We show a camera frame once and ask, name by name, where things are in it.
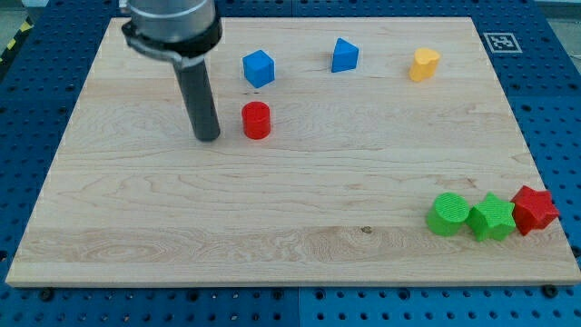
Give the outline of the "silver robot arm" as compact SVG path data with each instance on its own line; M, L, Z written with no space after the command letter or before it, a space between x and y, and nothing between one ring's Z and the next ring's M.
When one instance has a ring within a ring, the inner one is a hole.
M122 26L137 53L172 64L195 137L203 142L221 133L205 56L222 38L214 0L120 0L131 20Z

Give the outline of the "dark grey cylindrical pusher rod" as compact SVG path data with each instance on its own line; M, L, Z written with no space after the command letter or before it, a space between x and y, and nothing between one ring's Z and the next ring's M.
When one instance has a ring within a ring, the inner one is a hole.
M194 136L211 142L221 134L205 60L174 67Z

